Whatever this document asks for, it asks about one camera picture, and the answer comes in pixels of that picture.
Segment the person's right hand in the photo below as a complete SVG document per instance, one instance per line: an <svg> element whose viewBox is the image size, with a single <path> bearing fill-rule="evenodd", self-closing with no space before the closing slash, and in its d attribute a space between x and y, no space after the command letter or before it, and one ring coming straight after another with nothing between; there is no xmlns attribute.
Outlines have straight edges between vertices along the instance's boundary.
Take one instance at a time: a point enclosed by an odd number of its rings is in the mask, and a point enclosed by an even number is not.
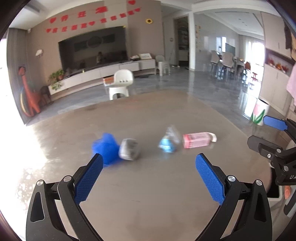
<svg viewBox="0 0 296 241"><path fill-rule="evenodd" d="M289 199L289 197L291 195L291 187L285 186L284 191L285 191L285 200L287 200L287 199Z"/></svg>

